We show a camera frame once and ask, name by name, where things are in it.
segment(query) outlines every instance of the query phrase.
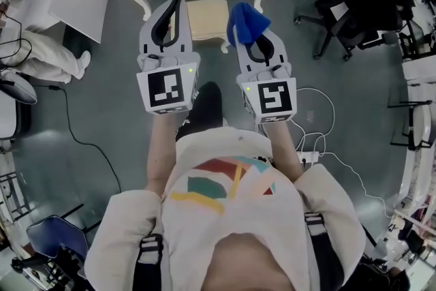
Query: person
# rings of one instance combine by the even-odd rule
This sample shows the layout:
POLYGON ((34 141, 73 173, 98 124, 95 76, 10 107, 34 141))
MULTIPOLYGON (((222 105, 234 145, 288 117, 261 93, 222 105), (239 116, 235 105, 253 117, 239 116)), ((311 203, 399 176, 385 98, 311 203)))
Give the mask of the person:
POLYGON ((303 172, 286 122, 268 138, 225 124, 213 82, 178 130, 175 114, 155 116, 145 190, 110 199, 85 261, 97 291, 319 290, 305 212, 323 215, 349 278, 365 234, 343 188, 323 165, 303 172), (140 243, 158 230, 161 284, 138 285, 140 243))
POLYGON ((11 25, 3 28, 0 36, 0 67, 3 65, 34 78, 68 84, 72 77, 82 79, 91 62, 89 51, 84 51, 82 56, 76 59, 71 51, 52 38, 30 31, 22 32, 21 47, 18 41, 1 44, 17 38, 18 25, 11 22, 11 25))

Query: black cable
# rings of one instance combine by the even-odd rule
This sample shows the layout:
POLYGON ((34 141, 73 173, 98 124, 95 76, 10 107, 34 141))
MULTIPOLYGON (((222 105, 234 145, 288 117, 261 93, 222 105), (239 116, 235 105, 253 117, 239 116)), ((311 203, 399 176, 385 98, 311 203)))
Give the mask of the black cable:
POLYGON ((78 144, 82 144, 82 145, 84 145, 84 146, 91 146, 91 147, 94 147, 94 148, 98 149, 98 151, 103 155, 104 159, 106 159, 106 161, 108 162, 109 167, 110 167, 110 169, 112 170, 112 173, 114 174, 114 177, 115 177, 115 179, 116 179, 116 183, 118 184, 119 192, 121 193, 121 184, 120 184, 120 180, 119 180, 119 178, 118 178, 118 175, 116 174, 114 168, 112 167, 112 164, 110 163, 108 157, 107 157, 106 154, 102 151, 102 149, 101 149, 99 146, 97 146, 96 144, 81 142, 81 141, 79 141, 79 140, 75 137, 75 135, 74 135, 74 133, 73 133, 73 130, 71 129, 71 122, 70 122, 70 120, 69 120, 69 108, 68 108, 68 95, 67 95, 67 91, 65 91, 65 90, 62 89, 61 87, 57 87, 56 85, 33 85, 33 86, 34 86, 34 87, 48 87, 49 90, 53 90, 53 91, 59 91, 59 90, 61 90, 61 91, 63 92, 63 94, 65 95, 65 105, 66 105, 66 111, 67 111, 68 129, 69 129, 69 132, 70 132, 72 138, 73 138, 73 139, 74 139, 78 144))
POLYGON ((1 46, 1 45, 6 45, 6 44, 11 44, 11 43, 14 43, 14 42, 19 42, 20 44, 18 46, 18 50, 16 52, 14 52, 12 55, 0 57, 0 60, 2 60, 2 59, 9 59, 10 57, 13 57, 13 56, 17 55, 18 52, 21 50, 21 42, 23 40, 28 42, 29 45, 30 45, 29 52, 27 53, 26 57, 21 62, 17 63, 16 65, 5 65, 4 63, 0 63, 0 68, 1 68, 0 72, 2 72, 4 70, 6 70, 7 68, 17 68, 20 65, 22 65, 29 58, 29 56, 30 56, 30 54, 31 54, 31 52, 33 50, 33 47, 32 47, 32 43, 29 40, 27 40, 27 39, 22 37, 22 23, 20 21, 17 21, 15 18, 12 18, 12 17, 8 16, 4 11, 0 10, 0 14, 3 14, 6 18, 9 18, 10 20, 13 20, 14 22, 18 23, 19 26, 20 26, 20 37, 18 39, 10 40, 10 41, 4 42, 4 43, 0 43, 0 46, 1 46))

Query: blue cloth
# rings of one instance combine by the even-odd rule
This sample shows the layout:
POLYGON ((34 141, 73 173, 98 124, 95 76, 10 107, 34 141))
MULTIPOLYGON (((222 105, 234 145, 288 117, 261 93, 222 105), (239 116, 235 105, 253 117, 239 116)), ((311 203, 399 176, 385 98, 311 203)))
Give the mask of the blue cloth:
POLYGON ((236 47, 233 26, 236 25, 238 41, 241 44, 252 44, 269 27, 271 21, 248 3, 237 3, 230 12, 227 23, 227 38, 236 47))

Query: black pants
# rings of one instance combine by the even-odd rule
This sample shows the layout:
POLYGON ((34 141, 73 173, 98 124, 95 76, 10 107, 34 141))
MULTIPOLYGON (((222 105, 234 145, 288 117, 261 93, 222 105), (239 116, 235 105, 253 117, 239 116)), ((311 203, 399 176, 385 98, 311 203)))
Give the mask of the black pants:
POLYGON ((183 136, 223 126, 221 90, 214 82, 207 82, 197 92, 192 110, 179 127, 176 141, 183 136))

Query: black strap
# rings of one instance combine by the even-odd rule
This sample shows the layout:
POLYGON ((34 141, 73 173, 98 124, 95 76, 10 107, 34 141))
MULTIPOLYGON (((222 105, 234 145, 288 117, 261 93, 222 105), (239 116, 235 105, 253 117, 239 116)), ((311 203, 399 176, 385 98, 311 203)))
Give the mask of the black strap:
POLYGON ((161 261, 164 250, 160 234, 150 234, 140 243, 136 260, 133 291, 161 291, 161 261))
POLYGON ((328 237, 324 218, 320 213, 305 213, 305 220, 320 273, 320 290, 337 291, 343 284, 344 273, 328 237))

